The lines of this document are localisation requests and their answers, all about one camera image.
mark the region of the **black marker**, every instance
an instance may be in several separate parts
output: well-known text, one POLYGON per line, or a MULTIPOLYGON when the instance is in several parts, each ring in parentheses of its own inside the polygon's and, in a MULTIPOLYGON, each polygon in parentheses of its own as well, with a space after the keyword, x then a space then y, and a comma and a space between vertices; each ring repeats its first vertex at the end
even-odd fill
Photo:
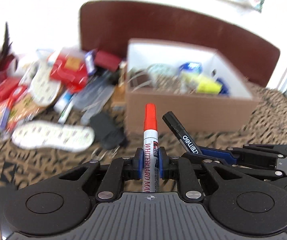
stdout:
POLYGON ((189 133, 187 133, 187 131, 173 114, 173 112, 169 111, 168 113, 164 114, 162 120, 164 120, 166 125, 177 137, 177 139, 187 152, 202 154, 202 151, 199 149, 197 144, 195 144, 194 140, 191 138, 189 133))

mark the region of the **brown patterned tablecloth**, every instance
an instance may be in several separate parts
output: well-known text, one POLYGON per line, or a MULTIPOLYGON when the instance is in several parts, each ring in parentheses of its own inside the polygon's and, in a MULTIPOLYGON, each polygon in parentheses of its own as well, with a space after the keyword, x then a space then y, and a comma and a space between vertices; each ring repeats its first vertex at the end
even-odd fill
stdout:
MULTIPOLYGON (((241 147, 244 143, 257 144, 287 144, 287 99, 278 91, 260 88, 252 85, 252 89, 262 100, 250 116, 247 125, 237 132, 195 133, 191 136, 200 146, 225 149, 241 147)), ((116 121, 122 123, 123 114, 114 114, 116 121)), ((78 124, 80 113, 72 112, 68 124, 78 124)), ((38 116, 38 119, 57 122, 59 116, 49 109, 38 116)), ((142 135, 130 135, 130 143, 126 149, 120 149, 116 158, 133 156, 137 147, 142 146, 142 135)), ((168 155, 181 155, 184 149, 171 133, 159 135, 159 145, 164 146, 168 155)), ((19 188, 49 178, 90 160, 90 155, 97 147, 93 144, 80 153, 69 153, 62 150, 44 148, 38 150, 23 150, 16 147, 10 140, 0 140, 0 186, 14 183, 19 188)), ((140 190, 140 181, 126 184, 128 189, 140 190)), ((164 184, 170 190, 171 185, 164 184)))

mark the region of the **white wall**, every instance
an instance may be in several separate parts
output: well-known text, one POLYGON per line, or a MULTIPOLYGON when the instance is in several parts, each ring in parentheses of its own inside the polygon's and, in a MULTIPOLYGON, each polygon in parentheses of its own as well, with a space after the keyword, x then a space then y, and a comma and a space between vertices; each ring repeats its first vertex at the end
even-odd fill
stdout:
MULTIPOLYGON (((79 44, 79 8, 89 0, 0 0, 0 44, 8 21, 16 53, 79 44)), ((219 0, 143 0, 188 8, 242 26, 281 49, 268 87, 280 87, 287 69, 287 0, 266 0, 263 13, 219 0)))

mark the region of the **crosshair symbol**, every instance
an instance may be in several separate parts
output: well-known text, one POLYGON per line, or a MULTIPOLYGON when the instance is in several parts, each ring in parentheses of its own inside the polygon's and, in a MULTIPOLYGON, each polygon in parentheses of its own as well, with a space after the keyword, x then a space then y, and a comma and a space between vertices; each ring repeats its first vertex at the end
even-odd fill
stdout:
POLYGON ((149 199, 149 200, 154 200, 155 197, 154 197, 153 195, 149 195, 149 196, 147 197, 147 199, 149 199))

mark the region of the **silver screw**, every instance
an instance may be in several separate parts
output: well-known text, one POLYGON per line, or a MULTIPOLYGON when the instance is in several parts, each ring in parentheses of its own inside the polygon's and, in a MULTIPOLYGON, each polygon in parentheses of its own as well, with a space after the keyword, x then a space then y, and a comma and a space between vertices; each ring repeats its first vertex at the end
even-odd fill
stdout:
POLYGON ((191 190, 186 193, 186 197, 188 198, 200 198, 202 194, 199 191, 191 190))
POLYGON ((101 198, 101 199, 109 199, 112 197, 113 197, 113 193, 110 191, 102 191, 98 193, 98 198, 101 198))

